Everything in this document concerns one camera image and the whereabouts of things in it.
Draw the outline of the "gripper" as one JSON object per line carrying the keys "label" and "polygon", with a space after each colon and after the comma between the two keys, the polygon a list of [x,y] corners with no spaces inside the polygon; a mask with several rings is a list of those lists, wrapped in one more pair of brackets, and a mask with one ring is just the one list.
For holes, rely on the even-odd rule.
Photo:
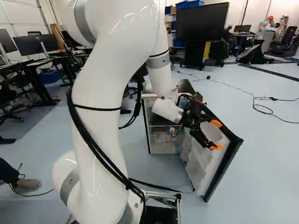
{"label": "gripper", "polygon": [[181,98],[187,100],[183,106],[182,118],[179,122],[184,127],[191,128],[189,134],[203,147],[210,150],[221,150],[223,146],[213,141],[210,141],[199,128],[200,123],[208,122],[217,128],[222,127],[222,123],[215,117],[209,114],[201,114],[206,104],[202,101],[202,96],[199,93],[191,96],[186,93],[179,95],[179,103]]}

